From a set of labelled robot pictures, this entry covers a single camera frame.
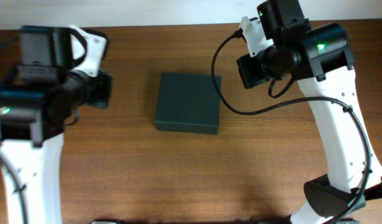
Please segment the black bracket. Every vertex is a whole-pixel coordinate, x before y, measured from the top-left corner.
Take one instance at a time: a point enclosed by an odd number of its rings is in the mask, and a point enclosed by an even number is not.
[[[323,175],[304,184],[304,193],[313,210],[322,217],[332,217],[346,210],[355,199],[356,191],[346,193],[332,187],[328,175]],[[354,210],[365,206],[366,201],[382,198],[382,183],[364,191]]]
[[[44,123],[46,92],[21,87],[0,87],[0,140],[30,139],[42,147],[52,130]]]

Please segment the wood grain surface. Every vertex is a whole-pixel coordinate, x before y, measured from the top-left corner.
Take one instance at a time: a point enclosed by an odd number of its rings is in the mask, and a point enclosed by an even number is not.
[[[314,26],[326,22],[313,22]],[[382,164],[382,20],[339,21],[356,58],[357,90],[370,139]],[[216,48],[237,24],[114,27],[101,68],[114,77],[107,110],[86,106],[67,129],[60,186],[64,223],[95,218],[149,222],[210,222],[283,217],[304,202],[303,184],[327,172],[322,142],[307,103],[260,116],[221,104],[219,135],[157,131],[153,120],[161,72],[210,73]],[[0,31],[0,41],[16,35]],[[302,97],[297,85],[282,98],[268,84],[245,90],[236,59],[242,40],[220,53],[222,90],[239,110]],[[20,61],[19,45],[0,52],[0,80]],[[286,82],[278,85],[280,89]],[[0,223],[7,223],[0,174]],[[382,200],[351,215],[382,223]]]

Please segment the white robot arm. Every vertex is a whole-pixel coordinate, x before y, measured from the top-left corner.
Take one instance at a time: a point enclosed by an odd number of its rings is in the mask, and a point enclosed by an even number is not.
[[[70,26],[23,27],[20,40],[24,85],[0,86],[0,163],[9,223],[61,224],[64,120],[82,104],[108,106],[111,78],[99,70],[108,39]]]
[[[338,220],[333,220],[334,217],[343,211],[350,213],[364,207],[366,200],[382,198],[382,166],[365,134],[355,87],[354,58],[347,35],[337,24],[311,29],[296,0],[266,1],[258,7],[258,13],[260,20],[244,17],[240,30],[226,40],[243,37],[248,44],[249,54],[238,60],[243,84],[245,88],[252,88],[274,80],[269,90],[271,94],[275,81],[291,73],[290,85],[296,81],[306,97],[302,101],[310,103],[328,163],[328,174],[304,185],[307,201],[284,223],[336,223]],[[213,59],[212,75],[216,57],[217,54]],[[223,102],[239,114],[264,111],[240,112],[224,99]],[[363,135],[347,110],[352,110],[358,118]],[[365,140],[370,148],[370,162],[363,144]],[[358,189],[363,191],[360,192],[363,196],[360,202],[355,202]]]

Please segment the black cable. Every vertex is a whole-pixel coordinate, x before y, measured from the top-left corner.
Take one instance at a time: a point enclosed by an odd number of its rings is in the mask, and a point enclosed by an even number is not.
[[[75,119],[71,123],[66,124],[65,125],[66,127],[73,126],[73,125],[77,124],[80,120],[80,114],[79,114],[79,111],[77,109],[72,110],[72,113],[75,115]]]
[[[4,42],[0,43],[0,50],[3,48],[8,47],[9,45],[19,41],[19,37],[15,37],[13,39],[5,40]]]
[[[3,85],[12,85],[14,80],[17,78],[18,74],[18,65],[15,65],[11,68],[10,72],[4,77],[2,84]]]
[[[271,97],[271,98],[279,98],[280,96],[282,96],[283,94],[285,94],[293,85],[293,83],[295,82],[293,80],[293,78],[291,78],[291,80],[289,80],[289,83],[285,86],[285,88],[279,92],[277,95],[273,96],[273,89],[274,89],[274,85],[276,84],[276,81],[278,81],[279,79],[278,78],[274,78],[272,81],[271,81],[271,84],[270,84],[270,87],[268,88],[268,95]]]
[[[18,193],[19,205],[21,208],[22,222],[28,224],[28,213],[25,204],[24,187],[21,187],[19,180],[17,179],[15,172],[8,166],[7,162],[0,156],[0,165],[6,168],[7,173],[10,175],[12,182],[14,183],[15,191],[13,194]]]
[[[219,95],[220,99],[222,100],[224,105],[226,105],[226,107],[228,109],[230,109],[234,113],[241,114],[241,115],[257,115],[257,114],[262,114],[262,113],[265,113],[265,112],[268,112],[268,111],[271,111],[271,110],[275,110],[275,109],[283,107],[283,106],[293,105],[295,103],[302,103],[302,102],[308,102],[308,101],[328,101],[328,102],[336,103],[336,104],[342,106],[344,112],[348,113],[352,117],[352,120],[353,120],[353,122],[355,123],[355,125],[357,127],[357,130],[358,130],[358,132],[360,134],[362,143],[364,145],[366,164],[365,164],[365,170],[363,172],[362,184],[361,184],[361,187],[356,192],[356,196],[355,196],[355,199],[354,199],[353,203],[347,209],[345,209],[342,213],[340,213],[339,215],[331,218],[329,221],[327,221],[327,222],[325,222],[323,224],[334,224],[334,223],[338,222],[345,215],[347,215],[350,212],[352,212],[354,210],[354,208],[356,207],[357,203],[361,200],[362,197],[364,197],[364,191],[365,191],[366,186],[368,184],[368,179],[370,177],[370,174],[372,173],[372,170],[371,170],[371,149],[370,149],[370,144],[369,144],[368,137],[367,137],[367,135],[366,135],[366,133],[364,131],[364,128],[363,128],[363,126],[360,123],[360,120],[358,119],[357,115],[354,113],[352,107],[348,106],[346,103],[344,103],[344,102],[342,102],[342,101],[340,101],[338,99],[330,98],[330,97],[325,97],[325,96],[316,96],[316,97],[307,97],[307,98],[299,98],[299,99],[289,100],[289,101],[285,101],[285,102],[282,102],[282,103],[278,103],[276,105],[269,106],[269,107],[267,107],[265,109],[261,109],[261,110],[258,110],[258,111],[252,111],[252,112],[242,112],[242,111],[238,111],[238,110],[234,109],[224,99],[224,96],[222,95],[222,93],[221,93],[221,91],[220,91],[220,89],[219,89],[219,87],[217,85],[216,78],[215,78],[215,64],[216,64],[216,59],[217,59],[217,56],[218,56],[218,53],[220,52],[220,50],[231,39],[234,39],[234,38],[238,37],[239,36],[239,32],[240,32],[240,30],[236,31],[233,35],[229,36],[229,38],[227,38],[219,46],[219,48],[217,48],[217,50],[215,52],[215,55],[213,56],[213,60],[212,60],[212,81],[213,81],[213,85],[215,86],[216,92]]]

